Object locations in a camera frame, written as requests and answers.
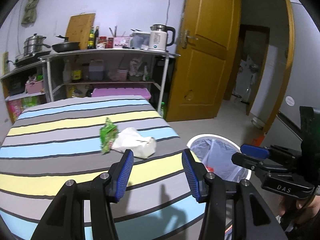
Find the light blue stripe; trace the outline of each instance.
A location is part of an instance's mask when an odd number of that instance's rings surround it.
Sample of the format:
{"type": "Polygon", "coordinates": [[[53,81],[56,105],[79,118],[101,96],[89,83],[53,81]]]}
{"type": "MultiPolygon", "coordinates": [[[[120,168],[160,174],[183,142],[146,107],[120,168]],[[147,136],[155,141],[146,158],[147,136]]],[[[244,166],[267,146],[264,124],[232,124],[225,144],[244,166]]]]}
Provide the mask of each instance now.
{"type": "MultiPolygon", "coordinates": [[[[178,136],[171,127],[139,131],[143,137],[154,137],[156,140],[178,136]]],[[[83,139],[68,142],[11,146],[0,148],[0,158],[32,158],[51,155],[78,154],[100,151],[100,138],[83,139]]]]}
{"type": "Polygon", "coordinates": [[[103,101],[103,102],[95,102],[95,103],[88,103],[88,104],[62,106],[62,107],[42,109],[37,111],[27,111],[25,113],[22,113],[19,116],[18,120],[23,118],[41,116],[45,114],[57,114],[57,113],[62,113],[66,111],[91,110],[91,109],[114,107],[114,106],[149,105],[149,104],[150,103],[145,99],[137,99],[137,100],[128,99],[128,100],[113,100],[113,101],[103,101]]]}
{"type": "MultiPolygon", "coordinates": [[[[205,203],[198,204],[188,196],[161,210],[145,216],[116,223],[119,240],[151,240],[185,225],[204,213],[205,203]]],[[[0,211],[10,231],[25,240],[30,240],[37,224],[0,211]]],[[[85,239],[93,240],[91,227],[85,227],[85,239]]]]}

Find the human hand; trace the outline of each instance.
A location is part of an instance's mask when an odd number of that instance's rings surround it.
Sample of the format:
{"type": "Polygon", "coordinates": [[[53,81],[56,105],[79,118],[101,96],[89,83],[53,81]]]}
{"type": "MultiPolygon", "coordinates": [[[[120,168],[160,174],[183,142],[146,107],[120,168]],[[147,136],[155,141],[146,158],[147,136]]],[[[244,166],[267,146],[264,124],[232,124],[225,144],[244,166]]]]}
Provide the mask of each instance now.
{"type": "MultiPolygon", "coordinates": [[[[280,204],[278,208],[279,216],[282,217],[287,211],[289,211],[290,207],[294,205],[294,202],[295,202],[296,208],[300,210],[308,200],[309,198],[304,200],[293,200],[292,198],[281,196],[280,204]]],[[[302,225],[306,223],[308,220],[313,218],[319,212],[320,196],[313,195],[303,209],[304,209],[304,212],[295,220],[295,223],[298,225],[302,225]]]]}

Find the gray stripe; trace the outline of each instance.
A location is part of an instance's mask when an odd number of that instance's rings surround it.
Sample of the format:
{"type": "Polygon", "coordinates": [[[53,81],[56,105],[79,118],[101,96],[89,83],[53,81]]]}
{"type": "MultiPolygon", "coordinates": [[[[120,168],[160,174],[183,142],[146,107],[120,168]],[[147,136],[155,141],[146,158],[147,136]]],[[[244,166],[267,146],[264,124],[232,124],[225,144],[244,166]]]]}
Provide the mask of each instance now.
{"type": "MultiPolygon", "coordinates": [[[[146,129],[152,127],[167,126],[168,123],[162,118],[155,119],[146,119],[146,120],[135,120],[129,122],[121,122],[116,124],[119,131],[123,131],[125,128],[134,127],[137,129],[146,129]]],[[[81,139],[91,136],[99,136],[99,129],[102,125],[92,126],[92,127],[83,127],[83,128],[74,128],[74,129],[65,129],[65,130],[56,130],[49,131],[37,134],[25,134],[17,136],[6,137],[3,146],[14,146],[21,144],[36,144],[44,143],[50,141],[62,141],[62,140],[73,140],[81,139]]]]}
{"type": "Polygon", "coordinates": [[[48,109],[53,107],[62,107],[76,104],[83,104],[88,102],[100,102],[100,101],[109,101],[113,99],[140,99],[143,98],[141,96],[108,96],[108,97],[97,97],[97,98],[68,98],[64,100],[59,100],[39,106],[33,106],[26,109],[24,112],[35,111],[41,109],[48,109]]]}
{"type": "Polygon", "coordinates": [[[174,236],[167,238],[167,240],[196,240],[199,238],[201,226],[202,219],[174,236]]]}
{"type": "MultiPolygon", "coordinates": [[[[180,173],[159,182],[128,190],[120,203],[112,204],[114,218],[143,212],[175,199],[190,191],[186,176],[180,173]]],[[[0,207],[11,213],[32,220],[40,220],[51,199],[26,198],[0,191],[0,207]]],[[[84,222],[91,222],[90,201],[84,201],[84,222]]]]}
{"type": "Polygon", "coordinates": [[[76,119],[76,118],[85,118],[85,117],[95,117],[95,116],[119,114],[123,112],[135,112],[135,111],[143,111],[143,110],[155,110],[155,109],[151,105],[132,105],[132,106],[105,107],[105,108],[98,108],[98,109],[92,109],[92,110],[62,112],[57,114],[41,115],[41,116],[35,116],[31,118],[17,120],[13,124],[13,127],[27,126],[27,125],[33,125],[38,123],[44,123],[44,122],[53,122],[53,121],[64,120],[68,118],[76,119]]]}
{"type": "MultiPolygon", "coordinates": [[[[156,152],[150,158],[179,152],[185,149],[180,138],[172,138],[157,142],[156,152]]],[[[10,174],[65,174],[108,168],[112,163],[120,161],[122,153],[110,151],[101,153],[60,156],[44,159],[3,159],[0,160],[0,173],[10,174]]]]}

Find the blue gripper pad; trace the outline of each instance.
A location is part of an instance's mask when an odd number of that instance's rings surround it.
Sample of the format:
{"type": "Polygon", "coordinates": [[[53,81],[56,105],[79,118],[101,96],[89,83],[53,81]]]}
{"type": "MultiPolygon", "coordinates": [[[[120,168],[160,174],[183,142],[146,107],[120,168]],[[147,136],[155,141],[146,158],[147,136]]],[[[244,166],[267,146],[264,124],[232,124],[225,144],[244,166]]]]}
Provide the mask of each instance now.
{"type": "Polygon", "coordinates": [[[121,160],[113,163],[108,171],[111,182],[106,187],[106,197],[110,202],[118,203],[124,196],[133,167],[133,152],[126,149],[121,160]]]}
{"type": "Polygon", "coordinates": [[[253,146],[249,144],[243,144],[240,147],[241,153],[245,155],[249,155],[258,159],[267,159],[270,156],[269,151],[266,148],[253,146]]]}
{"type": "Polygon", "coordinates": [[[207,173],[207,169],[202,163],[195,161],[189,149],[182,152],[182,166],[192,196],[198,203],[206,202],[209,186],[204,181],[204,175],[207,173]]]}

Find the electric kettle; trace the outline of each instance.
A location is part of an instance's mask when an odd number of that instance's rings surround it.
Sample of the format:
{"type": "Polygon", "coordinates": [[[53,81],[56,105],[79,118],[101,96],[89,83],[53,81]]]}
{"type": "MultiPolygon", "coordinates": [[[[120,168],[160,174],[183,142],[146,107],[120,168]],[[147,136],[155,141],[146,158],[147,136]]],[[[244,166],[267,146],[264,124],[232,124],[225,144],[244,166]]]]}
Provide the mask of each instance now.
{"type": "Polygon", "coordinates": [[[150,27],[150,40],[148,50],[166,51],[167,46],[174,44],[176,30],[173,27],[165,26],[162,24],[154,24],[150,27]],[[168,31],[172,32],[172,41],[167,43],[168,31]]]}

